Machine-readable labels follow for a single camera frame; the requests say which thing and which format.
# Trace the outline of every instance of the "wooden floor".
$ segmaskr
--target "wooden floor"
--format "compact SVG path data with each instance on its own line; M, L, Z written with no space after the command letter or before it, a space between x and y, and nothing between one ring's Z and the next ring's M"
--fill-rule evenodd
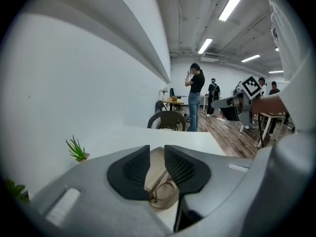
M187 106L183 107L185 113L189 113ZM206 116L206 108L200 107L199 110L199 122L198 132L210 132L220 145L224 153L228 156L242 157L242 158L255 158L258 152L258 142L260 140L260 132L258 125L255 124L255 129L244 129L242 133L239 132L241 123L237 121L220 121L217 118L222 118L220 113L214 112L214 117ZM274 135L277 133L279 124L276 124ZM286 125L283 125L279 135L279 139L287 134L291 134L291 131ZM273 146L277 141L274 137L266 136L263 141L264 146Z

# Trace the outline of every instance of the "person in black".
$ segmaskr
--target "person in black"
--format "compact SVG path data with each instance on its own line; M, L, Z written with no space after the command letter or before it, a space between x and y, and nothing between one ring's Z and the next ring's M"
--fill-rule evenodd
M215 78L212 78L211 84L208 87L208 106L207 106L207 117L210 117L214 113L214 108L211 107L213 101L219 100L221 90L215 83Z
M272 86L272 90L270 90L269 95L273 95L280 92L280 90L277 88L277 83L275 81L271 83L271 86ZM271 121L270 130L269 130L269 137L272 136L276 123L277 123L277 118L273 118Z
M263 87L263 85L266 84L266 80L263 77L260 77L258 80L258 83L260 84L261 87ZM261 92L261 94L259 93L256 97L263 97L265 95L264 91Z
M188 71L185 86L191 86L189 93L189 111L190 111L190 126L188 132L196 132L198 130L198 111L201 102L201 89L205 83L205 77L202 69L197 63L193 63Z

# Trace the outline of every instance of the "potted plant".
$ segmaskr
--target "potted plant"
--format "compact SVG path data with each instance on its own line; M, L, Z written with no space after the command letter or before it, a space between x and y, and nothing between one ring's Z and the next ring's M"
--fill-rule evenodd
M5 180L5 187L8 190L8 193L13 198L20 200L22 202L26 202L26 203L30 202L28 192L27 191L23 192L23 190L25 189L25 185L18 184L16 186L12 180L6 179Z
M83 160L87 160L90 154L87 154L84 151L84 148L81 149L80 144L79 144L79 140L77 139L78 143L76 142L74 136L73 139L70 140L72 144L68 143L68 141L66 140L66 143L68 145L68 147L70 149L68 149L68 151L70 152L70 155L73 156L76 161L81 162Z

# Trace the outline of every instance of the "table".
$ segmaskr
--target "table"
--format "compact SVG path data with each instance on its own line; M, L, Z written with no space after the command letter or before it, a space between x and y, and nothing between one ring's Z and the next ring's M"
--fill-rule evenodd
M170 110L173 110L173 105L184 105L183 100L177 99L177 101L173 101L172 98L168 98L167 100L162 101L163 103L170 104Z
M208 99L208 96L201 96L202 98L204 98L204 103L203 103L203 111L205 110L205 103L206 100Z
M174 96L174 97L181 98L181 97L188 97L188 96L178 95L178 96Z
M89 150L88 160L143 145L150 145L151 150L164 145L176 145L208 154L225 155L209 132L175 132L121 126ZM156 211L157 217L171 230L176 219L177 207L178 202L168 210Z
M262 140L264 140L265 137L266 137L266 135L267 135L267 132L268 132L268 129L269 129L271 120L272 120L272 119L276 119L276 118L282 118L281 125L280 125L280 127L278 128L277 133L276 133L276 136L275 136L275 140L277 140L277 138L278 138L278 136L279 136L279 134L280 134L280 132L281 132L282 125L283 125L284 120L285 120L285 114L283 114L283 113L279 113L279 114L260 113L260 114L263 115L263 116L268 117L268 122L267 122L266 128L265 128L265 130L264 130L264 132L263 132L263 135L262 135ZM264 120L265 120L265 119L262 118L261 127L263 127L263 125L264 125ZM259 148L260 146L261 146L261 139L259 140L259 143L258 143L258 145L257 145L257 148Z

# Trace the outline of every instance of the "fluorescent light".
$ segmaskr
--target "fluorescent light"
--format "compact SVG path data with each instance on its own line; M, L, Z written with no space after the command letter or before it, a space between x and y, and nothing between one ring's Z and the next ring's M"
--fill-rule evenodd
M240 0L229 0L224 10L222 11L222 14L219 16L218 19L222 21L226 21L226 19L233 12L233 10L235 9L239 1Z
M260 57L260 55L259 55L259 54L256 54L255 56L251 56L251 57L249 57L249 58L247 58L247 59L242 60L241 62L250 61L250 60L256 59L256 58L258 58L258 57Z
M213 40L213 39L207 38L198 53L203 53L203 52L206 50L206 48L208 47L208 45L211 44L212 40Z
M282 70L282 71L270 71L269 73L270 73L270 74L273 74L273 73L283 73L283 70Z

